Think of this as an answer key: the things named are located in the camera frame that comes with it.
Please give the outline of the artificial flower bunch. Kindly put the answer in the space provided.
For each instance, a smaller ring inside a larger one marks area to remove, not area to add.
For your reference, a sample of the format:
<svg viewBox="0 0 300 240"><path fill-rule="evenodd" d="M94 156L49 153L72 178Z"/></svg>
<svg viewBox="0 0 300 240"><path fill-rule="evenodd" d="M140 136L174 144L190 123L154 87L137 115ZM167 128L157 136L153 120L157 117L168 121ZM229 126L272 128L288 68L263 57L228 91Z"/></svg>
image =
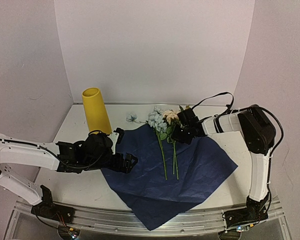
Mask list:
<svg viewBox="0 0 300 240"><path fill-rule="evenodd" d="M172 144L173 149L173 161L172 161L172 174L176 175L176 179L179 180L179 167L178 167L178 159L177 159L177 141L173 139L173 131L177 126L181 125L181 121L178 117L178 114L184 110L189 109L190 106L186 105L183 108L181 105L179 106L179 110L166 110L163 112L163 120L167 123L166 134L167 134L167 142Z"/></svg>

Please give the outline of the blue hydrangea stem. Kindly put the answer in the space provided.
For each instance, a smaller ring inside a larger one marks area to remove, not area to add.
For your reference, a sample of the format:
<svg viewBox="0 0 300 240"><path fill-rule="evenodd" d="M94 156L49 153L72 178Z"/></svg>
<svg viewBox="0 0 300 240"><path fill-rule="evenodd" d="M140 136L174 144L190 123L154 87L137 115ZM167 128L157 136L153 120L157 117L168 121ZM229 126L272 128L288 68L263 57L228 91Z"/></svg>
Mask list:
<svg viewBox="0 0 300 240"><path fill-rule="evenodd" d="M167 138L168 124L164 120L163 112L164 111L160 107L155 106L153 108L153 111L148 114L148 119L146 123L151 128L153 128L153 131L157 137L158 144L161 151L162 161L163 161L164 178L165 180L167 180L168 174L167 174L166 158L165 158L164 148L163 148L163 140Z"/></svg>

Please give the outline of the blue wrapping paper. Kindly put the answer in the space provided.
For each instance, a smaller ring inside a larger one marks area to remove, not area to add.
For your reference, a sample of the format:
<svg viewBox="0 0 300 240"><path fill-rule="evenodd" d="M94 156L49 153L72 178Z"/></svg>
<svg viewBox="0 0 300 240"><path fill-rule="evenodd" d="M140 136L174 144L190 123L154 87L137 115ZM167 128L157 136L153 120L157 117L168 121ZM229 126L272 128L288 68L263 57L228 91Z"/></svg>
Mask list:
<svg viewBox="0 0 300 240"><path fill-rule="evenodd" d="M173 147L163 142L167 180L158 139L142 125L127 130L116 147L138 158L130 173L102 169L109 187L152 231L176 215L203 203L235 171L237 164L211 138L176 144L179 180L173 175Z"/></svg>

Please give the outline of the yellow plastic vase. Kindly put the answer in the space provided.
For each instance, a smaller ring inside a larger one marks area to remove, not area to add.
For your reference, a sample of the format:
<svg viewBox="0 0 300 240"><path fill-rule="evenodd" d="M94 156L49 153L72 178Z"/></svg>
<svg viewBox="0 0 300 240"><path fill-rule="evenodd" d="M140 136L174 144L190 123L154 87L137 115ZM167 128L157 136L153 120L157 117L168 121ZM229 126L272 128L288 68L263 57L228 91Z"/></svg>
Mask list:
<svg viewBox="0 0 300 240"><path fill-rule="evenodd" d="M86 89L82 93L82 102L89 131L99 130L110 134L112 127L100 89L96 87Z"/></svg>

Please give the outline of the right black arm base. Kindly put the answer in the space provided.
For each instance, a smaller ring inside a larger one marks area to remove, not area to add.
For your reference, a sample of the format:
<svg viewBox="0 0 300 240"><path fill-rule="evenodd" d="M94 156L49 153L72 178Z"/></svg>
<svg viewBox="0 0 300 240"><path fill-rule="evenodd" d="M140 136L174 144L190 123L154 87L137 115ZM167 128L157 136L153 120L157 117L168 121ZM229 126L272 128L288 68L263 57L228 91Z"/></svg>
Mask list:
<svg viewBox="0 0 300 240"><path fill-rule="evenodd" d="M233 229L239 226L257 224L268 219L269 206L266 207L269 195L261 201L255 201L250 197L246 199L244 208L226 211L222 218L225 220L227 229Z"/></svg>

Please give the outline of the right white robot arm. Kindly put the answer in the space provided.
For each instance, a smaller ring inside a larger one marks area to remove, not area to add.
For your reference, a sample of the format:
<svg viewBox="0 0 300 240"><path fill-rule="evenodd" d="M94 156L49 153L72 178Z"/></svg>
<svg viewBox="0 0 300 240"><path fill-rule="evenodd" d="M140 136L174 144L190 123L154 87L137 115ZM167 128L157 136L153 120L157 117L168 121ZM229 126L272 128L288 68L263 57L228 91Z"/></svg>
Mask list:
<svg viewBox="0 0 300 240"><path fill-rule="evenodd" d="M275 148L276 128L258 105L199 119L192 108L177 114L172 138L190 144L196 137L240 132L251 156L251 183L248 198L261 203L269 197L270 159Z"/></svg>

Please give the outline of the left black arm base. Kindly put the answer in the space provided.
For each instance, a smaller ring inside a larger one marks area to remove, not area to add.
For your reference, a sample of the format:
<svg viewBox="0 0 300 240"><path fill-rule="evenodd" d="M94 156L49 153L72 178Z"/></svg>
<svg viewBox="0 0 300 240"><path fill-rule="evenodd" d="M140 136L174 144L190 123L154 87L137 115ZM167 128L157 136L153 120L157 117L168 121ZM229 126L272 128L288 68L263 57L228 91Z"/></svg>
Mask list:
<svg viewBox="0 0 300 240"><path fill-rule="evenodd" d="M41 185L40 188L42 191L41 202L32 206L31 213L38 217L60 221L65 224L72 223L75 209L54 203L51 190L44 185Z"/></svg>

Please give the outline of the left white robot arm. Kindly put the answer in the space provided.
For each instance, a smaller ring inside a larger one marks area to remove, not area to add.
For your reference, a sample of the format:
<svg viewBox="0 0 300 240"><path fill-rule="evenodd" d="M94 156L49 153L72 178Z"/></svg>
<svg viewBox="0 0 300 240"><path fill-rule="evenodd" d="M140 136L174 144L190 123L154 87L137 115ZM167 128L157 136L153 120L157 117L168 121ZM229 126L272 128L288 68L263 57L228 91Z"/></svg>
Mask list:
<svg viewBox="0 0 300 240"><path fill-rule="evenodd" d="M34 166L59 173L80 174L83 171L109 169L128 174L138 163L138 158L116 151L124 133L121 128L110 134L93 130L85 140L74 143L37 143L0 134L0 186L37 206L46 218L54 218L58 208L53 203L51 191L13 172L9 165Z"/></svg>

